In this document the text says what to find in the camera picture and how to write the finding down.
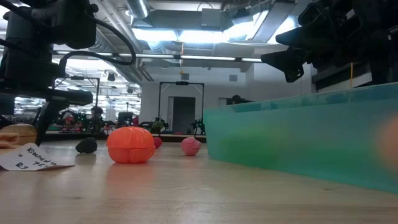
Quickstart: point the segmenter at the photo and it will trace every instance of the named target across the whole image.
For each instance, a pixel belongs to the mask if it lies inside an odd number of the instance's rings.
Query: door
[[[186,133],[189,129],[193,133],[192,123],[195,122],[195,98],[174,97],[173,132]]]

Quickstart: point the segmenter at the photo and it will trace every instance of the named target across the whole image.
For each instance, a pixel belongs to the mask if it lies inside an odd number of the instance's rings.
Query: red ball
[[[120,163],[146,162],[155,153],[154,137],[143,128],[119,128],[109,135],[106,146],[111,159]]]
[[[155,141],[155,148],[159,148],[160,146],[162,146],[162,140],[159,137],[154,137],[154,141]]]
[[[201,143],[193,137],[186,138],[181,142],[181,149],[187,156],[194,156],[199,152]]]

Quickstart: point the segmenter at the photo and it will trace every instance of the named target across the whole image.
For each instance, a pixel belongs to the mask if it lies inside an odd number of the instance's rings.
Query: paper card
[[[59,162],[33,143],[0,155],[0,166],[6,170],[42,170],[74,166],[72,162]]]

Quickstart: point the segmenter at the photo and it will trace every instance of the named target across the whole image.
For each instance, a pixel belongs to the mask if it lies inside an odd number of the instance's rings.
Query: orange toy
[[[113,131],[106,145],[111,159],[120,163],[146,162],[155,153],[152,134],[137,127],[123,127]]]

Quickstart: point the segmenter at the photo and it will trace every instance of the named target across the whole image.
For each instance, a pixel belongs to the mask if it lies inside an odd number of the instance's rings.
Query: teal plastic bin
[[[398,194],[396,84],[224,106],[204,119],[211,159]]]

